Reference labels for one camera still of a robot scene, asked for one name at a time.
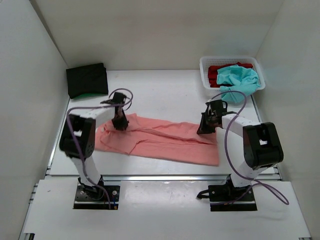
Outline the pink t shirt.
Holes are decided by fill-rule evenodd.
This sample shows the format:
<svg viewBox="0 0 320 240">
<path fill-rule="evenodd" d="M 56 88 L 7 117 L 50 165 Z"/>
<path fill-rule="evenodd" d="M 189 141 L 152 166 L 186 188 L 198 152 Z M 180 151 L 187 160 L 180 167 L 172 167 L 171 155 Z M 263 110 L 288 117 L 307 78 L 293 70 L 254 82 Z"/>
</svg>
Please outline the pink t shirt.
<svg viewBox="0 0 320 240">
<path fill-rule="evenodd" d="M 198 135 L 198 125 L 189 122 L 146 118 L 129 114 L 125 131 L 111 121 L 100 125 L 95 134 L 95 149 L 145 158 L 218 166 L 216 134 Z"/>
</svg>

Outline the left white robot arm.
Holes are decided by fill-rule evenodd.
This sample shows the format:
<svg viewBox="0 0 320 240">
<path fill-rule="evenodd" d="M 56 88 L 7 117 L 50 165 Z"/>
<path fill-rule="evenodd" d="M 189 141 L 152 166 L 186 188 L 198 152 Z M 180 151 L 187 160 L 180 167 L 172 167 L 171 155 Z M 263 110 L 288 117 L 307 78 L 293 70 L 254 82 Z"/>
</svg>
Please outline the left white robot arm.
<svg viewBox="0 0 320 240">
<path fill-rule="evenodd" d="M 94 201 L 110 200 L 93 159 L 96 130 L 111 121 L 117 131 L 125 131 L 129 126 L 125 111 L 131 107 L 134 97 L 126 88 L 118 88 L 111 95 L 97 106 L 70 108 L 59 140 L 59 149 L 71 159 L 78 171 L 82 190 Z"/>
</svg>

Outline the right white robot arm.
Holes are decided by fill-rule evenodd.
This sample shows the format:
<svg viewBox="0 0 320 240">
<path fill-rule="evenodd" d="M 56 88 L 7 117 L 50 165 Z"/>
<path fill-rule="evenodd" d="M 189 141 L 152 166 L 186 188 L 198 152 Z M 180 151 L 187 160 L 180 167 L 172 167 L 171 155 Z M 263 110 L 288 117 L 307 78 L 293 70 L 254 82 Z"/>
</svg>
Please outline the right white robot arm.
<svg viewBox="0 0 320 240">
<path fill-rule="evenodd" d="M 197 195 L 198 199 L 209 198 L 215 205 L 228 205 L 243 199 L 257 183 L 260 173 L 284 159 L 284 152 L 276 127 L 271 122 L 260 123 L 228 110 L 228 104 L 221 100 L 210 100 L 201 114 L 197 134 L 215 133 L 217 128 L 225 130 L 227 138 L 232 132 L 242 138 L 244 161 L 232 168 L 223 185 L 209 186 Z"/>
</svg>

